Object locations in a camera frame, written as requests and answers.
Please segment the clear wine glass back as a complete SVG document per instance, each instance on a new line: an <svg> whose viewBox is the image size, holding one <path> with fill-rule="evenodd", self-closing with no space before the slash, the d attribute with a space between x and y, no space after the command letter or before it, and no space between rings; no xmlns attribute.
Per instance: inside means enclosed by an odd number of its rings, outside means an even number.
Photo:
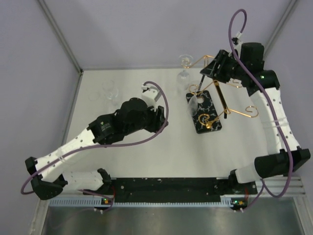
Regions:
<svg viewBox="0 0 313 235"><path fill-rule="evenodd" d="M194 94L188 101L187 110L190 116L195 116L198 112L198 98Z"/></svg>

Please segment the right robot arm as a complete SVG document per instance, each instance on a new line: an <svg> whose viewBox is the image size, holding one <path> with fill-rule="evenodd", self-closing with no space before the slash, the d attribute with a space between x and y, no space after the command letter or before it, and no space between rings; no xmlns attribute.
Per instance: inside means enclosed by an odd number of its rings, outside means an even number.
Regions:
<svg viewBox="0 0 313 235"><path fill-rule="evenodd" d="M289 157L292 156L293 172L296 172L311 157L308 149L301 148L293 136L286 117L280 92L280 83L273 70L264 69L264 46L261 43L243 43L240 60L256 78L253 81L232 53L221 49L213 61L201 70L221 83L231 79L241 82L248 96L256 105L258 116L266 136L267 155L255 158L248 166L230 173L228 188L232 193L241 193L246 183L278 175L288 175Z"/></svg>

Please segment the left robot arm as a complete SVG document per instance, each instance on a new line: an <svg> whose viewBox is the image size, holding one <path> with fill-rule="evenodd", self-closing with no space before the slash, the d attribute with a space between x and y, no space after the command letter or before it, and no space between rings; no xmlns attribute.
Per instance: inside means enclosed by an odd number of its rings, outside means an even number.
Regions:
<svg viewBox="0 0 313 235"><path fill-rule="evenodd" d="M41 200L52 199L62 192L80 191L102 196L110 191L112 180L102 169L73 172L69 167L87 155L87 151L102 147L122 147L125 136L140 130L159 135L168 125L169 107L148 106L140 98L125 101L112 114L99 116L74 139L40 158L29 157L25 165L30 177L32 193Z"/></svg>

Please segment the black marble rack base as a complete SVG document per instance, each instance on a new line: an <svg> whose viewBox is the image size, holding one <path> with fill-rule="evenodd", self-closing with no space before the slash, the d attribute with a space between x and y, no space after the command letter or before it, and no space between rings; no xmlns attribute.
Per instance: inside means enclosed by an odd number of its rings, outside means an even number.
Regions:
<svg viewBox="0 0 313 235"><path fill-rule="evenodd" d="M195 130L197 134L204 134L210 132L220 131L222 124L219 120L219 115L213 104L209 91L205 90L198 95L199 99L202 99L202 103L198 103L198 111L190 111L189 101L194 95L191 93L186 94L187 112L192 118Z"/></svg>

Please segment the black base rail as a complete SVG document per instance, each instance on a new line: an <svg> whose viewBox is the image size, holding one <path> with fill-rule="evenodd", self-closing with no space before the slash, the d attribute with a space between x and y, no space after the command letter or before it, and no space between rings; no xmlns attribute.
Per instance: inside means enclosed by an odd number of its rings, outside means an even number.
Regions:
<svg viewBox="0 0 313 235"><path fill-rule="evenodd" d="M255 182L238 184L230 178L115 178L105 179L94 193L115 194L117 203L220 202L223 195L256 195Z"/></svg>

